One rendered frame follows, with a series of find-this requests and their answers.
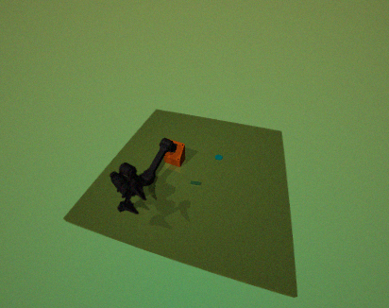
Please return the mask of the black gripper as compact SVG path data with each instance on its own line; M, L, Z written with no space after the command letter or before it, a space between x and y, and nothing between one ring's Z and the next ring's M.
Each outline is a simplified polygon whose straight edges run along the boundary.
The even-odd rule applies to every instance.
M125 197L124 201L121 201L117 207L117 210L119 212L122 211L130 211L132 213L138 214L138 210L134 207L134 202L130 200L134 193L139 196L140 199L143 201L146 201L144 192L143 192L143 186L144 186L144 179L134 178L132 181L123 180L117 185L117 192L120 192L122 194L122 197Z

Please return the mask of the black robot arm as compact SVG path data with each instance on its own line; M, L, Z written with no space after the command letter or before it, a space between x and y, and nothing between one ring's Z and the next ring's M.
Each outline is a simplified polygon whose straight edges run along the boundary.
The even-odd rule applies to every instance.
M139 177L144 179L144 186L149 186L154 182L156 177L156 170L158 169L165 153L168 151L175 153L177 150L177 144L174 144L173 141L166 138L161 139L159 146L160 150L149 168L144 170L144 172L139 175ZM117 187L117 185L123 180L131 182L132 179L139 178L136 172L137 171L134 166L130 165L129 163L122 163L119 168L119 173L112 172L110 174L111 183Z

